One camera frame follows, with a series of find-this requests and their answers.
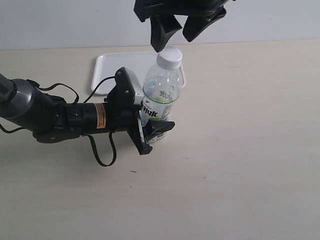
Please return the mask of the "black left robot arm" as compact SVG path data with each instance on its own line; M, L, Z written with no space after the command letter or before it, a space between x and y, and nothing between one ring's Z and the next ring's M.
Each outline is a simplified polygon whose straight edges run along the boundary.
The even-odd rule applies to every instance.
M141 121L142 87L126 67L112 77L115 86L102 103L67 103L48 94L32 80L0 77L0 116L23 129L43 144L59 143L94 134L127 132L140 155L147 155L149 141L174 128L173 121Z

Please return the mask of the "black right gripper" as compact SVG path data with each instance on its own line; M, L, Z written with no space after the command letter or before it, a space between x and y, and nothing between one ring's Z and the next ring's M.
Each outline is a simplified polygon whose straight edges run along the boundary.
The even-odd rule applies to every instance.
M188 16L182 34L194 41L206 28L226 16L227 0L136 0L134 13L141 22L150 17L150 44L161 52L182 26L174 15Z

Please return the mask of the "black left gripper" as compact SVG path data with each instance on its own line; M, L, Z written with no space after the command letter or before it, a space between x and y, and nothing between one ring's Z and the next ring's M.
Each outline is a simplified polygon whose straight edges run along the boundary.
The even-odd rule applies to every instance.
M71 130L79 130L82 136L127 132L139 154L147 155L152 150L148 142L161 140L175 127L175 122L149 119L142 129L140 110L140 103L123 105L116 102L68 103L64 107L67 126Z

